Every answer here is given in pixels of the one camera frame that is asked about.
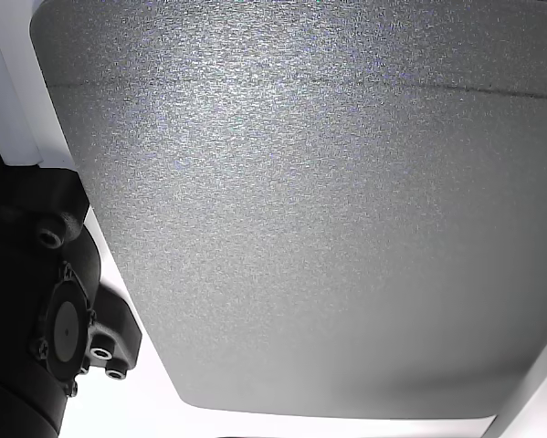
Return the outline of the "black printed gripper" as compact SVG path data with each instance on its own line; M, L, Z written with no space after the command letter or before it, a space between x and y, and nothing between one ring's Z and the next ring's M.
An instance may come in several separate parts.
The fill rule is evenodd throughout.
M101 281L76 172L9 166L0 155L0 437L56 437L76 378L122 380L142 331Z

